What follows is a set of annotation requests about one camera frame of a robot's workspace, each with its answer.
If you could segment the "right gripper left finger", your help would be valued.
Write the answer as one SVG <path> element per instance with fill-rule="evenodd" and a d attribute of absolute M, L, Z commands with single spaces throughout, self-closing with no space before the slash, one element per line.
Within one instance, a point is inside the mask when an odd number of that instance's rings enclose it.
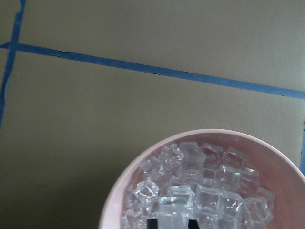
<path fill-rule="evenodd" d="M 158 229 L 158 220 L 147 219 L 147 229 Z"/>

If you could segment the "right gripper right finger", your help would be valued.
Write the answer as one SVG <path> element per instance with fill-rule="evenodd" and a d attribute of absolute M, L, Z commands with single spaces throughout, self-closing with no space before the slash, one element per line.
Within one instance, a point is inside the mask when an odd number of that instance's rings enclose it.
<path fill-rule="evenodd" d="M 188 221 L 188 229 L 200 229 L 197 220 L 195 220 L 195 219 L 190 219 L 190 220 Z"/>

